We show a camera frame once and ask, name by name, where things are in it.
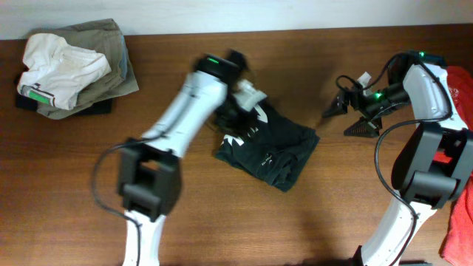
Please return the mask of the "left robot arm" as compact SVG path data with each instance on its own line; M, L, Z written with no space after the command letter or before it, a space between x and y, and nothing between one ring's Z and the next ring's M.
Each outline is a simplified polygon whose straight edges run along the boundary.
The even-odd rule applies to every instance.
M180 197L180 161L198 131L211 119L219 132L251 136L256 113L238 102L249 67L235 50L224 58L197 59L177 97L140 139L129 138L120 153L118 195L127 220L125 265L158 265L164 222Z

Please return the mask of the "dark green t-shirt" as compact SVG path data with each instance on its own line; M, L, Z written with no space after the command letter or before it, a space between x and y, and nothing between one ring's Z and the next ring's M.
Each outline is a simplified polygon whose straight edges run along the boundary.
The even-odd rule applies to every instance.
M215 157L287 192L296 184L319 136L314 129L279 114L266 100L253 110L257 121L248 136L225 135Z

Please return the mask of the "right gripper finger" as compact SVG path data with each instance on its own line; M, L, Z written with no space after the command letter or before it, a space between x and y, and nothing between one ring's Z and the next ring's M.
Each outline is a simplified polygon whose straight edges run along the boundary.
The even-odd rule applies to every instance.
M350 96L351 94L349 92L340 90L332 100L330 106L322 113L322 117L329 118L347 114L347 109L350 105Z
M375 138L380 136L379 131L381 129L382 121L380 117L374 120L361 117L356 123L344 130L344 136Z

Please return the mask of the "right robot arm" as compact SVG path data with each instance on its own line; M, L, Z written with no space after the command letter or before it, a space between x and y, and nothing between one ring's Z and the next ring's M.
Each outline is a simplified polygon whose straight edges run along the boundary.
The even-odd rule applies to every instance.
M349 79L351 87L339 86L322 115L344 115L348 108L360 112L344 135L376 138L376 165L388 134L415 126L393 164L391 180L375 169L391 202L376 232L358 246L349 265L400 265L422 224L460 197L472 172L472 131L455 108L444 59L422 51L400 52L381 74L388 76L388 85L378 91L373 87L379 80L368 74Z

